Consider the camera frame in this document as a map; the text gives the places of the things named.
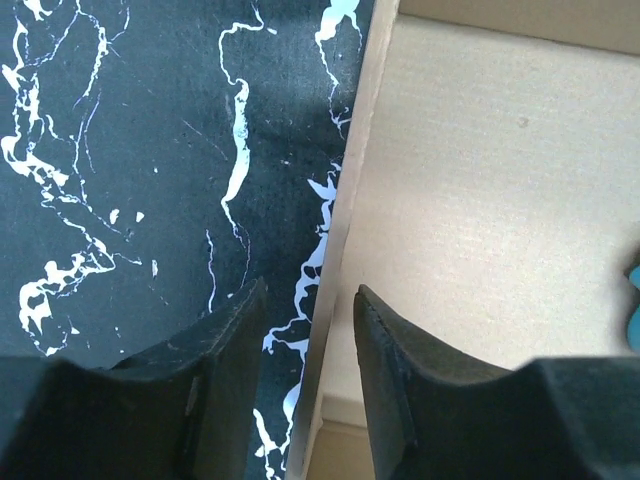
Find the blue toy car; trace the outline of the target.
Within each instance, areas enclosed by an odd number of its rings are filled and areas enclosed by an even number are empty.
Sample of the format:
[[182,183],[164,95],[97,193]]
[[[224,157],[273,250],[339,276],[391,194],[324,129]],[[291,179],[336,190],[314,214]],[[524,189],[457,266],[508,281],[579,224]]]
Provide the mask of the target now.
[[[640,289],[640,268],[635,266],[631,269],[628,275],[630,284],[634,287],[635,293],[639,294]],[[626,325],[626,341],[629,348],[639,353],[640,349],[640,319],[639,319],[639,300],[635,301],[633,311]]]

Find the cardboard box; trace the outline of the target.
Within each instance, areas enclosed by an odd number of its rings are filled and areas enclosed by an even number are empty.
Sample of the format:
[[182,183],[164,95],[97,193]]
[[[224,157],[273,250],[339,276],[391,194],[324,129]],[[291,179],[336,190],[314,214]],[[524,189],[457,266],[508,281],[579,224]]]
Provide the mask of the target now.
[[513,368],[628,355],[638,258],[637,2],[379,2],[287,477],[373,475],[360,285]]

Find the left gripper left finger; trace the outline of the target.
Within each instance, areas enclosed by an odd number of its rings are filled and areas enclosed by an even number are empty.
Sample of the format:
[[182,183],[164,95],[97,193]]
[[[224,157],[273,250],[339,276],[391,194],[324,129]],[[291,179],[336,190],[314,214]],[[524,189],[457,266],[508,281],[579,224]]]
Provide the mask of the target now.
[[267,288],[257,279],[109,369],[1,360],[5,479],[240,479]]

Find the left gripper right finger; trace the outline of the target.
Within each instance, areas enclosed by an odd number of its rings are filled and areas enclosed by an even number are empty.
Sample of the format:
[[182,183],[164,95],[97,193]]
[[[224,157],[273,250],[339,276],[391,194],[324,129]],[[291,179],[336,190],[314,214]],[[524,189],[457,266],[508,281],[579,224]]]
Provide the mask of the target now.
[[366,422],[379,479],[635,479],[639,361],[545,357],[507,370],[354,298]]

